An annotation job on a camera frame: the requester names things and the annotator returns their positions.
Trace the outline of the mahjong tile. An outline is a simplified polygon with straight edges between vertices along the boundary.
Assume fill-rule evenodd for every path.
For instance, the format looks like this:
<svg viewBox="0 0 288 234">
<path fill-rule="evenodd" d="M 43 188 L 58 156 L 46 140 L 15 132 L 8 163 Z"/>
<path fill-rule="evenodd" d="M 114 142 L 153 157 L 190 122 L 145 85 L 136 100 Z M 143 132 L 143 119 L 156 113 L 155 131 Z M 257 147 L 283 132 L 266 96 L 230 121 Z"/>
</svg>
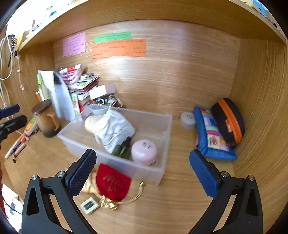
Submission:
<svg viewBox="0 0 288 234">
<path fill-rule="evenodd" d="M 80 208 L 86 215 L 89 215 L 100 208 L 100 204 L 94 198 L 90 197 L 80 204 Z"/>
</svg>

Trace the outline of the dark green spray bottle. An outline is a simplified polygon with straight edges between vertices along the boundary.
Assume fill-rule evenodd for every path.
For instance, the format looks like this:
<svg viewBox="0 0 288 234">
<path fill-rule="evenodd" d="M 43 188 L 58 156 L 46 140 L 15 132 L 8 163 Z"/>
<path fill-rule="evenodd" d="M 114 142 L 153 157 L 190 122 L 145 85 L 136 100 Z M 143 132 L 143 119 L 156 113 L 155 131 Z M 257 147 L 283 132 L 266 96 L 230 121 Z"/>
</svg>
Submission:
<svg viewBox="0 0 288 234">
<path fill-rule="evenodd" d="M 120 145 L 117 145 L 114 148 L 112 155 L 124 159 L 130 159 L 130 145 L 131 145 L 131 137 L 127 137 Z"/>
</svg>

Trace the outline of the white cloth drawstring bag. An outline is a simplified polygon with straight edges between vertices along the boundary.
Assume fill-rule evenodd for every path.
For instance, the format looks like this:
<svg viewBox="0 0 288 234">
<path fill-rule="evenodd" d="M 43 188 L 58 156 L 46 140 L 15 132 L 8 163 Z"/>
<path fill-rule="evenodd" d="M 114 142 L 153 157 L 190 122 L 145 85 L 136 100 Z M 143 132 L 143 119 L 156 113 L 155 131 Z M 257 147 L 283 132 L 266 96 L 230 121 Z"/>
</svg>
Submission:
<svg viewBox="0 0 288 234">
<path fill-rule="evenodd" d="M 117 145 L 135 134 L 132 124 L 119 111 L 112 109 L 91 124 L 90 129 L 97 143 L 102 144 L 109 154 L 112 154 Z"/>
</svg>

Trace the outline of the clear plastic storage bin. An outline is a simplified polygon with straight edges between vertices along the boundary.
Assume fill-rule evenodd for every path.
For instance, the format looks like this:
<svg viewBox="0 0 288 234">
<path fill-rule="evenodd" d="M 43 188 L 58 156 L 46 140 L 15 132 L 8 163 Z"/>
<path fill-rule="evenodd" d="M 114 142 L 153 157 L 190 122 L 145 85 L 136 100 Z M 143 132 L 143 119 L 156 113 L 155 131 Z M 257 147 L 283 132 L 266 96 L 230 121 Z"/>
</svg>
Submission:
<svg viewBox="0 0 288 234">
<path fill-rule="evenodd" d="M 107 164 L 122 174 L 159 185 L 165 173 L 172 116 L 123 108 L 96 114 L 86 107 L 58 134 L 67 150 L 81 157 L 87 149 L 97 164 Z"/>
</svg>

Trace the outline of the pink round ceramic box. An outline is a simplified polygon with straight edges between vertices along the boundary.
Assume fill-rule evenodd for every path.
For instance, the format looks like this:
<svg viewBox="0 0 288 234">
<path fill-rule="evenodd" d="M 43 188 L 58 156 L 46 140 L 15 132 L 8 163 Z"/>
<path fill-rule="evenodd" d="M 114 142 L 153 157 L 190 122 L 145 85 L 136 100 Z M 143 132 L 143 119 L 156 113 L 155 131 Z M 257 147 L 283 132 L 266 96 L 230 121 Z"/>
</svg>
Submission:
<svg viewBox="0 0 288 234">
<path fill-rule="evenodd" d="M 132 160 L 140 165 L 152 165 L 157 159 L 156 145 L 147 139 L 136 141 L 131 147 Z"/>
</svg>

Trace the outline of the purple white pen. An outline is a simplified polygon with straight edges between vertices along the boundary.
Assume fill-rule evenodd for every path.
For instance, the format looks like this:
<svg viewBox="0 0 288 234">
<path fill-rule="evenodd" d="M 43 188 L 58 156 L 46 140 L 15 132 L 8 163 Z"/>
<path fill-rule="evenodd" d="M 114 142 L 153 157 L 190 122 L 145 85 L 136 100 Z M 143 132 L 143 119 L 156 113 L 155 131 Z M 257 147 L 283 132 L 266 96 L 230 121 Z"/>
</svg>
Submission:
<svg viewBox="0 0 288 234">
<path fill-rule="evenodd" d="M 14 142 L 14 144 L 11 146 L 11 148 L 8 150 L 8 152 L 5 155 L 5 159 L 8 159 L 12 154 L 13 151 L 21 144 L 20 140 L 17 140 Z"/>
</svg>

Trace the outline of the pink pen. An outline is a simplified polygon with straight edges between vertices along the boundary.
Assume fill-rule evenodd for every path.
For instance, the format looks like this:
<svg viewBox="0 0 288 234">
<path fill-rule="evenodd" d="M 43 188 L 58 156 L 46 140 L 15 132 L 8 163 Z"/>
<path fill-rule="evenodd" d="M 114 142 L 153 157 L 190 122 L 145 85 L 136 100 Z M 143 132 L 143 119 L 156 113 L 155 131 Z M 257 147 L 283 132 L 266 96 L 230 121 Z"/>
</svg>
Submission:
<svg viewBox="0 0 288 234">
<path fill-rule="evenodd" d="M 18 148 L 17 148 L 16 151 L 14 152 L 14 158 L 16 158 L 16 157 L 19 155 L 19 153 L 25 148 L 25 146 L 26 146 L 26 143 L 25 143 L 25 142 L 21 143 L 21 144 L 18 146 Z"/>
</svg>

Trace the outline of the brown mug with lid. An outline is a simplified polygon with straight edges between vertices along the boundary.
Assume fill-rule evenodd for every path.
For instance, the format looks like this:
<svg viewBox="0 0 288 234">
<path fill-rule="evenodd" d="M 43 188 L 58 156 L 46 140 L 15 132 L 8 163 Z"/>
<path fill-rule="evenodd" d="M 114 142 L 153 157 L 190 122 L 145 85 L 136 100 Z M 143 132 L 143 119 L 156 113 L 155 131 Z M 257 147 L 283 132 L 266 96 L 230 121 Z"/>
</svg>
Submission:
<svg viewBox="0 0 288 234">
<path fill-rule="evenodd" d="M 36 104 L 32 108 L 32 114 L 45 137 L 51 138 L 57 135 L 60 131 L 61 124 L 56 115 L 51 99 Z"/>
</svg>

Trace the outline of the green cap spray bottle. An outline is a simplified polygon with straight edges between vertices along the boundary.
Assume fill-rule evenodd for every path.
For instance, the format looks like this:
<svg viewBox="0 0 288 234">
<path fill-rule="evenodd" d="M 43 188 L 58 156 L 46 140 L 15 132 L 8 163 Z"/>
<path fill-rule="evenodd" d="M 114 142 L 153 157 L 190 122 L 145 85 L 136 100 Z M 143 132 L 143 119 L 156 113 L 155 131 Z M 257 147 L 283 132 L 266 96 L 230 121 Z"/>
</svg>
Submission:
<svg viewBox="0 0 288 234">
<path fill-rule="evenodd" d="M 37 83 L 40 93 L 42 94 L 42 100 L 48 100 L 51 99 L 51 92 L 46 87 L 42 75 L 40 73 L 37 73 Z"/>
</svg>

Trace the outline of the pink snack packet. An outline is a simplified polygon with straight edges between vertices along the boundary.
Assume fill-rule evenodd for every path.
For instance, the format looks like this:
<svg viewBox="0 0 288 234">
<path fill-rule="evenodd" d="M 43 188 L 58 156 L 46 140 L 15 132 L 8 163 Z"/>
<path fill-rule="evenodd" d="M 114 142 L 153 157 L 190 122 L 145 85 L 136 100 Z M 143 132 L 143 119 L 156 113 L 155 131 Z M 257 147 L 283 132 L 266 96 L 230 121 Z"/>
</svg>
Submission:
<svg viewBox="0 0 288 234">
<path fill-rule="evenodd" d="M 70 66 L 67 68 L 62 68 L 58 73 L 68 85 L 76 83 L 82 73 L 84 72 L 84 66 L 82 64 L 77 64 L 75 66 Z"/>
</svg>

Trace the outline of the stack of books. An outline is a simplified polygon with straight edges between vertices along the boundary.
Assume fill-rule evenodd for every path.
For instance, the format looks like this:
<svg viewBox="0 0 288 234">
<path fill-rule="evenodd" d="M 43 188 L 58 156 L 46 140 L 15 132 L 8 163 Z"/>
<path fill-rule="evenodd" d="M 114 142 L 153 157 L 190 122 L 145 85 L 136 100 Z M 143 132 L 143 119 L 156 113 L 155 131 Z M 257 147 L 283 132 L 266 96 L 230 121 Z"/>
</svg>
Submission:
<svg viewBox="0 0 288 234">
<path fill-rule="evenodd" d="M 92 73 L 91 76 L 84 74 L 80 76 L 80 79 L 76 83 L 67 86 L 70 93 L 77 94 L 79 101 L 84 101 L 89 97 L 89 90 L 98 85 L 100 77 L 100 75 L 92 75 Z"/>
</svg>

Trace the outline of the blue patchwork zip pouch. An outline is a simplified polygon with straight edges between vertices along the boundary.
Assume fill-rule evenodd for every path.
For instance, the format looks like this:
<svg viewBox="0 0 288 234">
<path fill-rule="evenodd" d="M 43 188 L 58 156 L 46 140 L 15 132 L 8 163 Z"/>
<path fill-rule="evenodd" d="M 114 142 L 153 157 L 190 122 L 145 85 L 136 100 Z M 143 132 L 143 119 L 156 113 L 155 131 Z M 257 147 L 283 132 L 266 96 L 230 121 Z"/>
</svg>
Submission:
<svg viewBox="0 0 288 234">
<path fill-rule="evenodd" d="M 235 160 L 236 153 L 220 134 L 211 111 L 196 106 L 193 114 L 197 129 L 196 148 L 201 154 L 208 158 Z"/>
</svg>

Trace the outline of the white pink cardboard box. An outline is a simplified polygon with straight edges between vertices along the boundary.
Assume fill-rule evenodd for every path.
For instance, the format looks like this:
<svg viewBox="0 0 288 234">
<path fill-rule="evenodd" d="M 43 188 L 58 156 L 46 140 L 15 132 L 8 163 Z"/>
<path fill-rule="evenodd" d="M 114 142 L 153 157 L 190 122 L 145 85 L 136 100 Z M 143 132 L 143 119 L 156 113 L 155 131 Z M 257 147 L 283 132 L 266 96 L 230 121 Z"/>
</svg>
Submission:
<svg viewBox="0 0 288 234">
<path fill-rule="evenodd" d="M 115 85 L 113 84 L 103 84 L 97 87 L 93 87 L 89 90 L 90 99 L 97 99 L 103 96 L 115 94 L 117 92 Z"/>
</svg>

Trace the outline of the pink sticky note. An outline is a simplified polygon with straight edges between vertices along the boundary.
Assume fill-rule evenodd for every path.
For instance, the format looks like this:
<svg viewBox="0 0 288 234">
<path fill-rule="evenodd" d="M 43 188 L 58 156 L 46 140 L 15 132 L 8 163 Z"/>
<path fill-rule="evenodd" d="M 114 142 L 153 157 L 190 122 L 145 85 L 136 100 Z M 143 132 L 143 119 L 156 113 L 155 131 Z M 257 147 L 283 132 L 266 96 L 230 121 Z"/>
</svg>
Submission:
<svg viewBox="0 0 288 234">
<path fill-rule="evenodd" d="M 73 35 L 62 40 L 62 57 L 71 56 L 86 51 L 85 32 Z"/>
</svg>

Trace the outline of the green sticky note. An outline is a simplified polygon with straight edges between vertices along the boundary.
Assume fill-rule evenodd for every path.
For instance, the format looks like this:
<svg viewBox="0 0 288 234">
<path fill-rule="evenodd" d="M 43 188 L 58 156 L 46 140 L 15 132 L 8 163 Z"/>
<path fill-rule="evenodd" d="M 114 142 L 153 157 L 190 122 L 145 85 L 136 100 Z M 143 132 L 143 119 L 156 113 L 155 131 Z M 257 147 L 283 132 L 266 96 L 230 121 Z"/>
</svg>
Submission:
<svg viewBox="0 0 288 234">
<path fill-rule="evenodd" d="M 118 32 L 102 34 L 94 37 L 94 43 L 131 39 L 131 32 Z"/>
</svg>

